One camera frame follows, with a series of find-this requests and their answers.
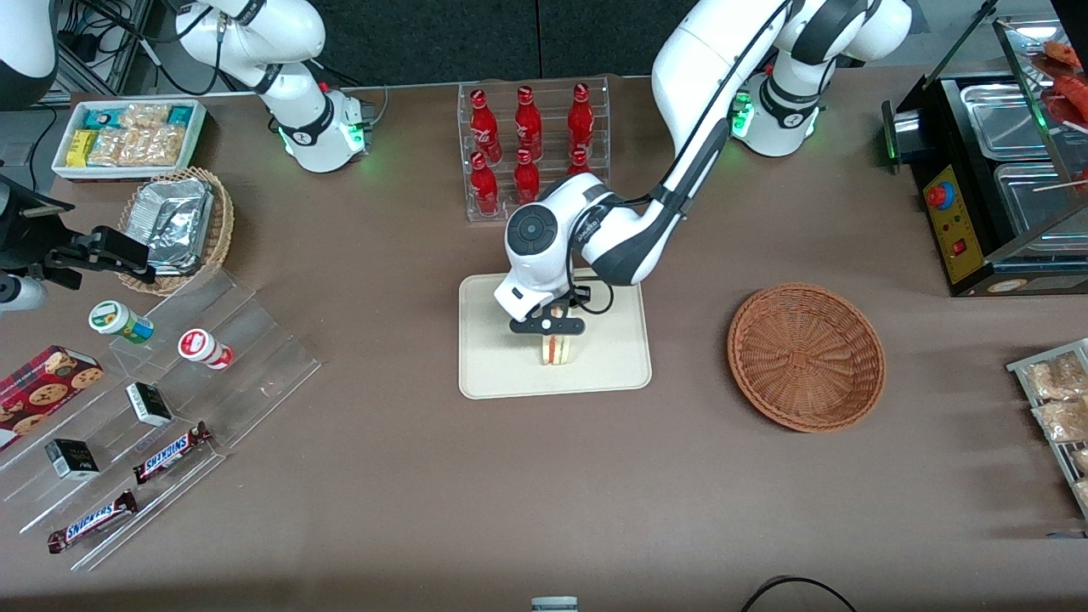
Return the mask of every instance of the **red bottle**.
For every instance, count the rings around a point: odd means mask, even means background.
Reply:
[[[518,167],[514,169],[514,185],[518,189],[518,205],[536,201],[541,193],[541,173],[533,163],[529,149],[518,149]]]
[[[567,128],[570,134],[570,155],[585,149],[585,157],[593,156],[593,107],[590,106],[590,86],[574,85],[574,103],[567,113]]]
[[[533,161],[544,157],[544,127],[541,111],[533,103],[531,87],[518,87],[518,112],[514,113],[514,123],[518,126],[518,146],[529,149]]]
[[[472,139],[477,148],[487,158],[487,166],[495,166],[503,159],[503,145],[498,144],[498,122],[495,113],[487,108],[487,96],[483,89],[469,94],[472,100]]]
[[[570,154],[570,168],[567,169],[567,174],[589,171],[590,167],[585,164],[585,149],[574,149],[574,152]]]
[[[487,160],[481,151],[472,151],[469,159],[472,163],[472,175],[469,176],[472,197],[477,200],[480,215],[494,217],[498,215],[498,183],[495,181],[495,173],[487,168]]]

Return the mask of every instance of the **brown tablecloth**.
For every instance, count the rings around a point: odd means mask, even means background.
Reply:
[[[862,610],[1088,608],[1088,542],[1041,539],[1076,507],[1003,369],[1088,335],[1088,298],[948,297],[910,175],[878,168],[880,101],[918,73],[840,71],[790,158],[728,146],[644,283],[647,388],[484,402],[457,389],[457,286],[508,264],[502,229],[465,220],[456,87],[395,89],[373,154],[329,175],[284,154],[257,98],[208,98],[195,163],[234,197],[227,267],[326,365],[89,574],[0,518],[0,610],[497,612],[571,593],[586,612],[720,611],[787,573]],[[613,84],[613,183],[633,196],[671,150],[648,79]],[[52,195],[86,231],[133,188]],[[725,365],[733,310],[787,281],[881,335],[887,391],[849,431],[779,428]],[[0,371],[49,343],[103,351],[100,299],[153,304],[84,284],[3,319]],[[764,609],[838,610],[804,588]]]

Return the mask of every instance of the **red cookie box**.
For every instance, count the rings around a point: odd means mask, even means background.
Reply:
[[[50,346],[0,380],[0,450],[29,433],[103,374],[94,358]]]

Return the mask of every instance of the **brown basket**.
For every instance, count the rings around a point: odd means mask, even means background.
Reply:
[[[165,183],[183,179],[200,179],[208,182],[215,189],[215,199],[212,203],[211,220],[209,221],[207,237],[205,238],[203,253],[200,254],[201,264],[199,269],[206,270],[211,266],[222,266],[226,259],[226,252],[231,248],[231,232],[234,231],[234,204],[231,201],[231,194],[226,193],[226,189],[223,188],[223,183],[214,174],[201,168],[186,168],[185,170],[156,176],[150,182]],[[128,216],[132,215],[135,200],[136,194],[133,194],[133,197],[128,198],[128,205],[121,212],[121,222],[118,224],[118,229],[122,232],[128,225]],[[154,280],[154,283],[147,284],[125,274],[118,274],[118,277],[121,278],[121,282],[128,289],[163,297],[174,293],[193,278],[191,276],[159,277]]]
[[[783,284],[749,297],[729,326],[726,352],[749,401],[799,431],[854,425],[885,388],[883,347],[873,326],[816,285]]]

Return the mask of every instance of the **aluminum foil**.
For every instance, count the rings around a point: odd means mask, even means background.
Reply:
[[[200,267],[214,191],[199,179],[150,183],[136,194],[125,234],[146,244],[159,276],[189,276]]]

